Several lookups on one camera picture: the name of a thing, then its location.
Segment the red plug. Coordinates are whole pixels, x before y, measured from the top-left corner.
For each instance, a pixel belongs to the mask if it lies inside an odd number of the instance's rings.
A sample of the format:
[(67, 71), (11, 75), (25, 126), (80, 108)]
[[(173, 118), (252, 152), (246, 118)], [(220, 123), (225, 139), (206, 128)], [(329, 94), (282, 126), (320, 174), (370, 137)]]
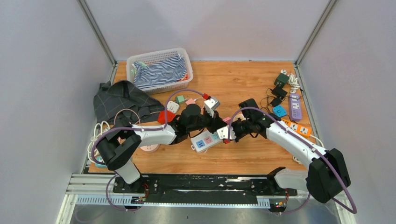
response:
[(168, 110), (161, 111), (158, 115), (157, 122), (160, 124), (165, 124), (168, 121), (172, 121), (175, 118), (175, 113), (172, 113)]

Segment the round pink socket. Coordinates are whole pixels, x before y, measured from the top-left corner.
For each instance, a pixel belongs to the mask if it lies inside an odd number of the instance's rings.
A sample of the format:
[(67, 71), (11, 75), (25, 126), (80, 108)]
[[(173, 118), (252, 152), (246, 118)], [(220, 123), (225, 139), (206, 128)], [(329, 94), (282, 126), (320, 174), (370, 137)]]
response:
[(152, 144), (140, 147), (140, 149), (146, 153), (153, 153), (158, 150), (160, 144)]

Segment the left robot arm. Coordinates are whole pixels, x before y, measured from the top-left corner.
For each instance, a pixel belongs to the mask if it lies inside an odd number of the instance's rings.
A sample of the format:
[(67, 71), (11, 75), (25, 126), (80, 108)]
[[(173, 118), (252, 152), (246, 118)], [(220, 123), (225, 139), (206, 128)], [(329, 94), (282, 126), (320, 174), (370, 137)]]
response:
[(206, 129), (214, 133), (227, 126), (217, 111), (207, 112), (198, 105), (188, 105), (181, 114), (160, 126), (116, 126), (100, 136), (93, 145), (107, 169), (114, 171), (132, 193), (139, 192), (143, 180), (131, 161), (136, 149), (147, 145), (175, 145), (187, 139), (190, 132)]

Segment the white long power strip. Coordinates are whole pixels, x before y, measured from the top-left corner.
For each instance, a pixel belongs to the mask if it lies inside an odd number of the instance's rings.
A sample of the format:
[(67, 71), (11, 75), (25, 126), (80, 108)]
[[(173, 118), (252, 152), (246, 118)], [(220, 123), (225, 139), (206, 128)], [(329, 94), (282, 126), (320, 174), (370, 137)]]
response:
[(191, 138), (191, 148), (197, 153), (205, 153), (209, 148), (219, 143), (223, 143), (223, 140), (219, 138), (218, 134), (207, 130)]

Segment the white plug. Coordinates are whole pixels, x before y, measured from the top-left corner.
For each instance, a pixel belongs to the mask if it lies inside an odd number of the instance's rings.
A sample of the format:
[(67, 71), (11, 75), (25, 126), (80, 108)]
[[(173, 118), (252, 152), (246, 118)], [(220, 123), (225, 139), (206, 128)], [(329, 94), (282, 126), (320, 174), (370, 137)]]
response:
[(173, 114), (176, 114), (178, 112), (179, 108), (180, 108), (180, 105), (174, 101), (169, 101), (166, 106), (166, 109)]

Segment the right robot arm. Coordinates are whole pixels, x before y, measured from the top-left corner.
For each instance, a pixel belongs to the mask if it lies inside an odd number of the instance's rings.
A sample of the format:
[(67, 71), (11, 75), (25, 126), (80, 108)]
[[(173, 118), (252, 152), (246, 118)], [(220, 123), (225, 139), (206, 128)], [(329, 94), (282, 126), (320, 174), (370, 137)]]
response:
[(284, 189), (296, 189), (326, 203), (344, 192), (352, 200), (347, 189), (351, 180), (342, 152), (335, 148), (325, 149), (305, 139), (277, 116), (259, 109), (252, 98), (239, 103), (239, 107), (245, 120), (227, 126), (223, 131), (226, 140), (238, 141), (246, 135), (254, 138), (260, 135), (280, 145), (307, 168), (306, 172), (287, 168), (274, 170), (272, 178), (267, 181), (269, 193), (278, 195)]

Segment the pink plug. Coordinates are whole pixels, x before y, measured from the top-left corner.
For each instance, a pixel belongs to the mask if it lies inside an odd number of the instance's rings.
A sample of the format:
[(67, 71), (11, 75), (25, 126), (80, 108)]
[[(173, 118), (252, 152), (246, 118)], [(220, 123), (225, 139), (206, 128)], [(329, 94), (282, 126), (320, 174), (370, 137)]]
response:
[(229, 124), (232, 122), (230, 117), (224, 118), (223, 121), (224, 121), (227, 125), (229, 125)]

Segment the black power adapter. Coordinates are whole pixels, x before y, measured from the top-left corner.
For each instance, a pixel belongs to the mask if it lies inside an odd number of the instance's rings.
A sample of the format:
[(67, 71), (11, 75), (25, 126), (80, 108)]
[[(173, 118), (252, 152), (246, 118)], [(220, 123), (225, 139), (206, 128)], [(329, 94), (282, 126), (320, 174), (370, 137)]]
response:
[(270, 95), (260, 100), (260, 108), (266, 112), (271, 112), (270, 107), (276, 107), (282, 103), (279, 97)]

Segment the blue plug adapter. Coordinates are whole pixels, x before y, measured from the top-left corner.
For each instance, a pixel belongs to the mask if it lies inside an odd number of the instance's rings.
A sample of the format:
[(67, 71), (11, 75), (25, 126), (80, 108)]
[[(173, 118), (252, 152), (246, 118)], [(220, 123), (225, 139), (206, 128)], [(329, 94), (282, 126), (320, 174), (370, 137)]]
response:
[(272, 111), (276, 116), (278, 116), (280, 118), (287, 115), (287, 111), (281, 105), (277, 105), (277, 106), (273, 107)]

